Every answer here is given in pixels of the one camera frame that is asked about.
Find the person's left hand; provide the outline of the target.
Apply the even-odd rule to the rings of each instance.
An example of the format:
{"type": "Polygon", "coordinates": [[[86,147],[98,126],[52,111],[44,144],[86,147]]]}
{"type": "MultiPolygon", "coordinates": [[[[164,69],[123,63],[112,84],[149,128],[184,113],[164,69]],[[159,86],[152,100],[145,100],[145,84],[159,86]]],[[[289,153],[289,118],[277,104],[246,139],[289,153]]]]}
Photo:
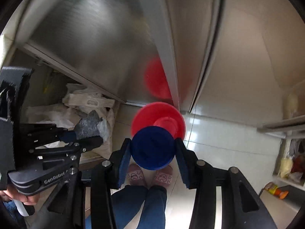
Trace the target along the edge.
{"type": "Polygon", "coordinates": [[[36,205],[40,199],[39,193],[33,196],[26,196],[19,193],[13,185],[8,185],[6,190],[1,190],[0,196],[1,199],[5,202],[18,200],[25,205],[31,205],[31,206],[36,205]]]}

